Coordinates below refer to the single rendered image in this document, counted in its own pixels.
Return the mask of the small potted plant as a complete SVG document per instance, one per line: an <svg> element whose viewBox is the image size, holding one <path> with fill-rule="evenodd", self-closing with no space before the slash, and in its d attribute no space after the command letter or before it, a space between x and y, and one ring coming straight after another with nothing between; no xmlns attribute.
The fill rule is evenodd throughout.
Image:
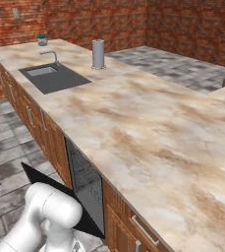
<svg viewBox="0 0 225 252"><path fill-rule="evenodd" d="M39 46L46 46L47 45L47 36L45 33L40 33L37 36L37 44Z"/></svg>

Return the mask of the wooden drawer front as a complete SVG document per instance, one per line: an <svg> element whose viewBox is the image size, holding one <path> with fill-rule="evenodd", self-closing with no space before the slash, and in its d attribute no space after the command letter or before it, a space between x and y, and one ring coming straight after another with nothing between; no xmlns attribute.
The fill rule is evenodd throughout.
<svg viewBox="0 0 225 252"><path fill-rule="evenodd" d="M170 252L163 242L148 228L148 226L140 219L140 217L130 208L126 201L119 195L119 193L103 179L103 206L104 206L104 224L106 224L106 207L114 211L114 213L123 222L126 228L132 235L141 242L140 252ZM141 232L141 230L133 223L131 217L136 215L137 221L148 232L153 240L159 240L159 245L156 247L150 240Z"/></svg>

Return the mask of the grey dishwasher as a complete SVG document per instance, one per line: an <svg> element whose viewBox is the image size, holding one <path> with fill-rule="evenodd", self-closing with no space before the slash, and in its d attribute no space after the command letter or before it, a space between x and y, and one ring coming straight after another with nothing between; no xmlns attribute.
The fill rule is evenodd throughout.
<svg viewBox="0 0 225 252"><path fill-rule="evenodd" d="M91 162L65 139L73 190L90 216L92 227L89 233L104 237L102 179Z"/></svg>

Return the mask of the dark grey sink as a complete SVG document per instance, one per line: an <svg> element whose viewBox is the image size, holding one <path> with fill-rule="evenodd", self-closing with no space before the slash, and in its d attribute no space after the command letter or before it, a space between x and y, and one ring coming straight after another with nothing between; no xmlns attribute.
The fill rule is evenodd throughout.
<svg viewBox="0 0 225 252"><path fill-rule="evenodd" d="M89 83L89 79L62 64L38 65L20 69L20 72L44 95Z"/></svg>

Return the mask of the silver tap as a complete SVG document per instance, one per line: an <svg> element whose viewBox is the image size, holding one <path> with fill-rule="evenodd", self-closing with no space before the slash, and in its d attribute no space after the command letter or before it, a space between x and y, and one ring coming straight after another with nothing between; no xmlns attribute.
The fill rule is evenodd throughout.
<svg viewBox="0 0 225 252"><path fill-rule="evenodd" d="M45 55L45 54L49 54L49 53L52 53L54 55L55 64L57 66L60 66L60 62L58 60L58 56L57 56L57 53L55 51L50 50L50 51L39 52L40 55Z"/></svg>

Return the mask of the black dishwasher door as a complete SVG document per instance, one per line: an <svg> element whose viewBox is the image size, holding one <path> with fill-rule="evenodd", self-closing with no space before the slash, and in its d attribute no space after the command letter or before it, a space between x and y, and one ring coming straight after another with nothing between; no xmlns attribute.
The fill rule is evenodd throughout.
<svg viewBox="0 0 225 252"><path fill-rule="evenodd" d="M41 182L47 185L50 185L54 187L55 189L63 192L64 194L68 195L69 197L74 198L78 203L81 204L83 208L83 215L81 220L74 226L74 229L78 231L82 231L85 233L88 233L90 235L99 237L104 239L104 233L99 229L93 218L90 216L88 211L85 209L83 203L80 201L80 199L77 197L75 192L66 187L65 185L57 182L56 180L50 178L49 176L41 173L40 171L36 170L35 168L31 167L30 165L22 162L22 167L28 177L28 180L31 184L34 184L36 182Z"/></svg>

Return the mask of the grey paper towel roll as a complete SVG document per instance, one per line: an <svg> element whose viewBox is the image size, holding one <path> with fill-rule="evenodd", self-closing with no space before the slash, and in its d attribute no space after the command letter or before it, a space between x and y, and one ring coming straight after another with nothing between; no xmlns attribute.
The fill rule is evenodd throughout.
<svg viewBox="0 0 225 252"><path fill-rule="evenodd" d="M104 43L103 39L94 39L92 41L92 68L104 69L105 56L104 56Z"/></svg>

